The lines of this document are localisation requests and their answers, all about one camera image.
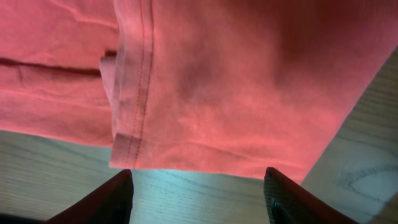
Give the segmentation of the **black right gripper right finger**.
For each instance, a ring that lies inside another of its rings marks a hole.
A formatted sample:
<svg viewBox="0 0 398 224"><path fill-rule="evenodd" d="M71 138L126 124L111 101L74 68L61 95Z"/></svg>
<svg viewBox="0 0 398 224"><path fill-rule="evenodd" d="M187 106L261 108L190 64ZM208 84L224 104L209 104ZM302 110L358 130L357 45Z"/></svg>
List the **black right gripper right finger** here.
<svg viewBox="0 0 398 224"><path fill-rule="evenodd" d="M357 224L274 167L266 169L264 197L269 222L273 224Z"/></svg>

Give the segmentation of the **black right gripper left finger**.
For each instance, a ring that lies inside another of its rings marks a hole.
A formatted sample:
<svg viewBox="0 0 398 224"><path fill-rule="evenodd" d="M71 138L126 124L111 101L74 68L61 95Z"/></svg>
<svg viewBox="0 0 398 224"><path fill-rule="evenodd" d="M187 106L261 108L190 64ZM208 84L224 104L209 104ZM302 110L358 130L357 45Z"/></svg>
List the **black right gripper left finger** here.
<svg viewBox="0 0 398 224"><path fill-rule="evenodd" d="M124 169L46 224L129 224L134 186Z"/></svg>

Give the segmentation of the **red orange soccer t-shirt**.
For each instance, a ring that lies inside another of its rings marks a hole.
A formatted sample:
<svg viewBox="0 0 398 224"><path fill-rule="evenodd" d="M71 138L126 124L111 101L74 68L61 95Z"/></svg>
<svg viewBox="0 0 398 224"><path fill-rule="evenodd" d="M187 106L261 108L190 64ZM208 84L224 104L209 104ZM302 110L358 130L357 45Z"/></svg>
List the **red orange soccer t-shirt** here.
<svg viewBox="0 0 398 224"><path fill-rule="evenodd" d="M396 1L2 1L1 129L301 183L396 47Z"/></svg>

